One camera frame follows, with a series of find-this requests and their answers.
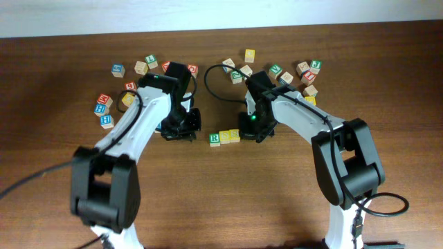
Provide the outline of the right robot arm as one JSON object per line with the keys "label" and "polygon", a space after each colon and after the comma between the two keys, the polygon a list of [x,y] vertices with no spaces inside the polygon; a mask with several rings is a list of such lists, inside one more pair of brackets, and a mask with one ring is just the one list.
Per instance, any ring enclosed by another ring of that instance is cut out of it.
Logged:
{"label": "right robot arm", "polygon": [[324,248],[363,248],[365,216],[386,175],[369,126],[345,121],[304,99],[294,87],[276,86],[264,71],[246,79],[247,110],[240,114],[240,136],[261,143],[276,125],[294,130],[310,145],[318,186],[330,204]]}

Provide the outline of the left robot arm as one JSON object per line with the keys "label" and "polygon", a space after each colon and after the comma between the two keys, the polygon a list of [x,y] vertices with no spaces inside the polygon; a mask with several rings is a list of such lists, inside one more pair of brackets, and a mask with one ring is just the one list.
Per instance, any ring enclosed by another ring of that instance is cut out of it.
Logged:
{"label": "left robot arm", "polygon": [[200,112],[185,95],[193,80],[188,67],[176,62],[162,75],[145,74],[113,129],[94,148],[74,153],[70,211],[104,248],[142,248],[134,225],[141,204],[137,162],[156,129],[167,141],[196,138]]}

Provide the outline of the green R letter block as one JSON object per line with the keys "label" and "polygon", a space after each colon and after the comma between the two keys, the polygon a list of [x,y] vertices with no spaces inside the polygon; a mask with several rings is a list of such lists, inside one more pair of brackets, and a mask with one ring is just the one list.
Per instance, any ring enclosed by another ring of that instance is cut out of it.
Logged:
{"label": "green R letter block", "polygon": [[218,133],[211,133],[209,135],[209,143],[211,147],[218,147],[221,145],[221,140]]}

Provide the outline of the yellow S letter block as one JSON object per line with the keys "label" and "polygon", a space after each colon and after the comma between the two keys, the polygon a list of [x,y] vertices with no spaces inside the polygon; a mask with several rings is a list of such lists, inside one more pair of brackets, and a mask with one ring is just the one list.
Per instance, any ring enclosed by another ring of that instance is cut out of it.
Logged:
{"label": "yellow S letter block", "polygon": [[219,139],[221,144],[229,144],[230,143],[230,131],[220,131],[219,132]]}
{"label": "yellow S letter block", "polygon": [[230,129],[229,138],[231,143],[239,142],[240,141],[239,129]]}

